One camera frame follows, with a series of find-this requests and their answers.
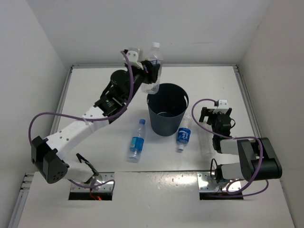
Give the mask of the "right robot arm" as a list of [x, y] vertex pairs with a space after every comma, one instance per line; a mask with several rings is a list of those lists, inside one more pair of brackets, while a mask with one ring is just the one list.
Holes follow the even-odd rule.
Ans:
[[199, 119], [201, 123], [205, 117], [208, 118], [207, 124], [215, 133], [212, 145], [216, 152], [239, 157], [237, 163], [217, 165], [214, 173], [217, 183], [233, 179], [250, 181], [256, 169], [259, 169], [254, 178], [256, 181], [281, 178], [282, 166], [268, 138], [259, 138], [261, 146], [255, 139], [232, 139], [231, 112], [231, 108], [224, 114], [203, 107]]

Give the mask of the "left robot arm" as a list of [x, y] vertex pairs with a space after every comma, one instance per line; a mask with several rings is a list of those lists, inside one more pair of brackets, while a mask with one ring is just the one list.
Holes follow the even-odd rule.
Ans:
[[116, 70], [100, 98], [80, 118], [62, 130], [45, 138], [31, 141], [31, 159], [49, 184], [67, 179], [88, 184], [98, 171], [79, 153], [78, 160], [68, 158], [72, 150], [88, 136], [119, 118], [131, 102], [141, 84], [158, 80], [161, 68], [157, 60], [145, 60], [140, 67], [126, 64], [127, 70]]

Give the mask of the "clear bottle orange blue label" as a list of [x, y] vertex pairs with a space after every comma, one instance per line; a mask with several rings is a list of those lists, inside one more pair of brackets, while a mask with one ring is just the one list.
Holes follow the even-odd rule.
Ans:
[[146, 60], [150, 61], [152, 65], [159, 64], [160, 67], [157, 70], [157, 80], [155, 83], [152, 84], [142, 84], [141, 89], [144, 93], [147, 94], [156, 94], [159, 91], [160, 79], [162, 74], [162, 64], [163, 64], [163, 57], [160, 52], [160, 43], [153, 42], [152, 48], [146, 58]]

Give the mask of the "blue cap water bottle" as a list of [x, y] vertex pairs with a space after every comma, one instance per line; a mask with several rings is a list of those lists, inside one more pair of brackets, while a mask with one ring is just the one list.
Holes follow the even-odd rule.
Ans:
[[132, 135], [127, 160], [129, 162], [138, 162], [143, 151], [144, 140], [146, 136], [145, 120], [140, 119], [139, 123]]

